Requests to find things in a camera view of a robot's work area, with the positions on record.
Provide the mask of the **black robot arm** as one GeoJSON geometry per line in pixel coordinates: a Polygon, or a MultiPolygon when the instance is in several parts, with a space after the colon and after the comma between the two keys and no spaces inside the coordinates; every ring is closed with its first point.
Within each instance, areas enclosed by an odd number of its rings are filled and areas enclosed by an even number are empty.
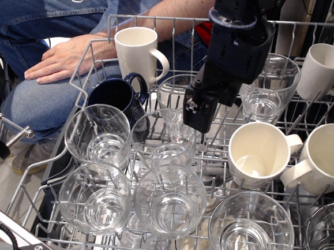
{"type": "Polygon", "coordinates": [[[207,133],[218,104],[232,106],[242,84],[259,76],[275,27],[267,15],[280,12],[285,0],[216,0],[207,60],[185,89],[183,122],[207,133]]]}

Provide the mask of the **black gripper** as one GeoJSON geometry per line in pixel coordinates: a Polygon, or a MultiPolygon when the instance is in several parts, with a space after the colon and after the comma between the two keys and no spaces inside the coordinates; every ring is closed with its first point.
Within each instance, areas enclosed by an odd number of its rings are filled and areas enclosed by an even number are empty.
{"type": "Polygon", "coordinates": [[[185,89],[183,123],[205,134],[218,102],[232,106],[242,84],[250,84],[262,71],[274,27],[266,17],[233,17],[209,12],[212,23],[207,60],[202,75],[185,89]]]}

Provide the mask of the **person's bare forearm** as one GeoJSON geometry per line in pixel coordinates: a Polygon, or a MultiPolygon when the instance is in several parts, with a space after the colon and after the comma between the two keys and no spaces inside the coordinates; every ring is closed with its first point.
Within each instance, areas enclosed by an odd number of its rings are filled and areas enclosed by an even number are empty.
{"type": "Polygon", "coordinates": [[[154,29],[158,35],[157,41],[163,42],[173,36],[193,28],[190,18],[206,18],[216,0],[163,0],[137,18],[123,21],[114,26],[115,31],[130,27],[146,27],[154,29]]]}

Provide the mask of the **person's bare hand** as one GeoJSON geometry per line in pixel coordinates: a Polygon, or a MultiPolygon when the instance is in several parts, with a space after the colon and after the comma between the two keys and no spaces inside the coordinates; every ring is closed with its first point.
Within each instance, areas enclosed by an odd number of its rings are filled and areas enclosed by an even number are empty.
{"type": "Polygon", "coordinates": [[[36,80],[38,84],[48,84],[72,77],[75,70],[80,75],[88,73],[93,61],[84,50],[97,35],[80,35],[58,43],[42,55],[42,61],[24,72],[26,80],[36,80]]]}

